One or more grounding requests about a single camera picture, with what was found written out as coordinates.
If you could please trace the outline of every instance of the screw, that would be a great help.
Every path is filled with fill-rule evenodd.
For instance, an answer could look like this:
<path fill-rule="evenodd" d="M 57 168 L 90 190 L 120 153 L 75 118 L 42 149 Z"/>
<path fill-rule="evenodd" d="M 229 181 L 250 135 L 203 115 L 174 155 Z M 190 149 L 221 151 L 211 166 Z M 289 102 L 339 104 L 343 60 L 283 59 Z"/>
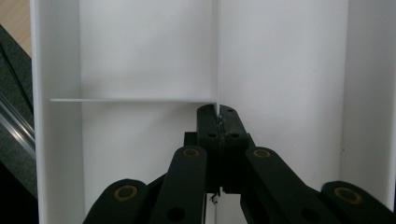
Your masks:
<path fill-rule="evenodd" d="M 256 149 L 256 150 L 253 151 L 253 155 L 255 157 L 264 159 L 264 158 L 270 157 L 271 153 L 269 151 L 267 151 L 267 150 L 264 150 L 264 149 Z"/>
<path fill-rule="evenodd" d="M 183 156 L 187 158 L 195 158 L 199 156 L 199 151 L 195 148 L 187 148 L 183 151 Z"/>
<path fill-rule="evenodd" d="M 124 185 L 114 191 L 114 198 L 124 203 L 131 201 L 137 195 L 137 187 L 134 185 Z"/>
<path fill-rule="evenodd" d="M 339 187 L 334 189 L 334 194 L 347 203 L 352 203 L 355 205 L 363 203 L 363 198 L 359 195 L 359 193 L 352 189 Z"/>

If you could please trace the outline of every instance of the white wall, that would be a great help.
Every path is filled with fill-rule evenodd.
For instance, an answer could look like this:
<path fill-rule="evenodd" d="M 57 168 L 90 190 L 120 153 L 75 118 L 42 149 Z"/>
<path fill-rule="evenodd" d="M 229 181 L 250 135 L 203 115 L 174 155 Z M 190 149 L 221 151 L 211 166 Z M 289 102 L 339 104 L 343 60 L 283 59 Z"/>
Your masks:
<path fill-rule="evenodd" d="M 308 186 L 338 179 L 347 1 L 227 0 L 219 8 L 220 103 Z M 222 197 L 218 223 L 240 223 L 238 197 Z"/>

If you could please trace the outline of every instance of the bolt hole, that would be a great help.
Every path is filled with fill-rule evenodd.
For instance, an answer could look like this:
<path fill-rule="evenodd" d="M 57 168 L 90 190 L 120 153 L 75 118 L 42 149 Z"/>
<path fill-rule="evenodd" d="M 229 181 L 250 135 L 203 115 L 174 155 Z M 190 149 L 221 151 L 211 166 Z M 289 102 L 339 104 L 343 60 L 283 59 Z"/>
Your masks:
<path fill-rule="evenodd" d="M 121 203 L 132 200 L 137 194 L 137 187 L 124 185 L 114 191 L 114 197 Z"/>
<path fill-rule="evenodd" d="M 174 207 L 168 211 L 168 219 L 174 222 L 178 222 L 184 219 L 186 212 L 182 208 Z"/>
<path fill-rule="evenodd" d="M 183 151 L 183 156 L 187 158 L 199 157 L 199 151 L 195 148 L 187 148 Z"/>
<path fill-rule="evenodd" d="M 312 222 L 312 223 L 319 223 L 320 222 L 320 215 L 309 208 L 305 208 L 301 211 L 301 215 L 303 216 L 303 218 L 305 218 L 305 220 Z"/>

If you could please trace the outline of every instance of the white panel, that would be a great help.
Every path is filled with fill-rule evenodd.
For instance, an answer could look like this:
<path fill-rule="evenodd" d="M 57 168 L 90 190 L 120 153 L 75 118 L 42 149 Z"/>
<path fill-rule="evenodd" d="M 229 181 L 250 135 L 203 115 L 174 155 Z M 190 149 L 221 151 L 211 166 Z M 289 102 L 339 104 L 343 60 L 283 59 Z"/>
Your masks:
<path fill-rule="evenodd" d="M 83 97 L 216 97 L 209 0 L 81 0 Z"/>
<path fill-rule="evenodd" d="M 341 177 L 393 209 L 396 2 L 355 1 L 349 10 Z"/>
<path fill-rule="evenodd" d="M 91 103 L 83 105 L 86 211 L 111 183 L 146 184 L 165 174 L 184 132 L 196 130 L 200 104 Z"/>
<path fill-rule="evenodd" d="M 347 1 L 227 0 L 219 8 L 219 102 L 308 186 L 338 179 Z M 235 211 L 218 220 L 240 219 Z"/>

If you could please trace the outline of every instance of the metal rail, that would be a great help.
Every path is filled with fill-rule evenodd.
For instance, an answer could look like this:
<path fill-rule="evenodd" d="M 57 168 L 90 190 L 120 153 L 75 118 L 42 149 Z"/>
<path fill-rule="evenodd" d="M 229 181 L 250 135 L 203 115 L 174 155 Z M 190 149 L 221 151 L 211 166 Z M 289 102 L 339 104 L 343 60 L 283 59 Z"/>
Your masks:
<path fill-rule="evenodd" d="M 35 159 L 35 130 L 0 92 L 0 122 Z"/>

